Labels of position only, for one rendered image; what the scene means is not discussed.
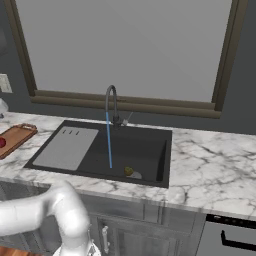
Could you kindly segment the wooden cutting board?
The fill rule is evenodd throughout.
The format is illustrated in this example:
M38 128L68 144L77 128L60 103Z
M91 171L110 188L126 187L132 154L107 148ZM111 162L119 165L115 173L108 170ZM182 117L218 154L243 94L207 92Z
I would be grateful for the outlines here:
M35 125L23 123L14 125L0 134L0 138L2 137L6 140L6 145L0 148L0 160L6 158L37 132L38 130Z

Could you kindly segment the blue water stream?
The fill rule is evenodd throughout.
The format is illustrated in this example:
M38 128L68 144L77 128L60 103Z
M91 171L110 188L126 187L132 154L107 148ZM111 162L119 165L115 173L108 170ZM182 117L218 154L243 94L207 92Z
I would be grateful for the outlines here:
M112 151L111 151L111 137L110 137L110 120L109 113L106 111L106 129L107 129L107 144L108 144L108 159L109 159L109 167L112 169Z

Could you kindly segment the grey dishwasher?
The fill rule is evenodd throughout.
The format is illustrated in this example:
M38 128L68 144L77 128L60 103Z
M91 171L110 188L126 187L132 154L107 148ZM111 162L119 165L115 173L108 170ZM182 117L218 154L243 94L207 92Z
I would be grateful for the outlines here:
M256 221L208 214L196 256L256 256L256 251L223 246L222 230L228 240L256 245Z

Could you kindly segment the grey cabinet door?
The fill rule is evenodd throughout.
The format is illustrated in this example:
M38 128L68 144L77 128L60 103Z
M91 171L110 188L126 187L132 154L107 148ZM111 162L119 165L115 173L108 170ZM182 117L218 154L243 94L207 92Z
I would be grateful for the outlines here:
M141 221L97 216L103 256L196 256L199 236ZM108 226L109 253L104 252L102 228Z

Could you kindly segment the grey false drawer front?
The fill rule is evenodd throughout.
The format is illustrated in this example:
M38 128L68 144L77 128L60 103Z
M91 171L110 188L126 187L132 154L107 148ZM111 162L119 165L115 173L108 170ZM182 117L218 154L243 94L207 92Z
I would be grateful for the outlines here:
M206 218L206 214L201 211L152 205L144 201L127 201L95 195L82 195L82 200L90 212L145 220L162 225L171 224L175 220L190 223L196 219L205 220Z

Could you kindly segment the white wall outlet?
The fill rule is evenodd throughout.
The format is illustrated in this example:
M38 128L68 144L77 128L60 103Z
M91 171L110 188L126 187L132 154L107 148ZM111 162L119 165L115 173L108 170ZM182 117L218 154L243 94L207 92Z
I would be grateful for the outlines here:
M3 93L11 93L12 88L6 74L0 74L0 90Z

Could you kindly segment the black kitchen sink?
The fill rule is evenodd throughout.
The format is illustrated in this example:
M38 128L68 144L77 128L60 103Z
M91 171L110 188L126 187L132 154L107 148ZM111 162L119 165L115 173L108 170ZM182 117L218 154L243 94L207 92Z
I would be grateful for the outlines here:
M64 126L97 129L98 134L76 171L34 165L49 142ZM40 149L25 164L27 168L75 176L127 182L159 188L169 186L172 132L125 126L115 130L110 126L112 169L109 167L106 124L63 121ZM139 172L142 179L126 176L125 167Z

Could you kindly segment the dark grey curved faucet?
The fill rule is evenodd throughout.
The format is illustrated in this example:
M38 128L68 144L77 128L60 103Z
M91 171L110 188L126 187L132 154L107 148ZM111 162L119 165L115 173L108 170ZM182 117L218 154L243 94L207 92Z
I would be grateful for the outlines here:
M110 85L107 88L106 96L105 96L105 112L108 112L109 110L109 97L110 94L113 94L113 102L114 102L114 114L113 114L113 120L112 124L113 127L118 130L121 127L122 121L120 119L118 108L117 108L117 92L116 87L114 85Z

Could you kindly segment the brown framed window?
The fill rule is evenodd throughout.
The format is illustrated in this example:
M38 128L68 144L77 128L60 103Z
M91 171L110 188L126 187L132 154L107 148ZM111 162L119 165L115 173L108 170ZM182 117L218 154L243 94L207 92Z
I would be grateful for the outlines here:
M217 119L248 0L2 0L34 103Z

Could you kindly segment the grey sink drain board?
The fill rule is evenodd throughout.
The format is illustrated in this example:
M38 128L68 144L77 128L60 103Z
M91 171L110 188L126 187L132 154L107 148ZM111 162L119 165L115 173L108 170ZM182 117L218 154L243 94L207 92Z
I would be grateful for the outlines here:
M33 164L76 171L97 134L97 129L64 126Z

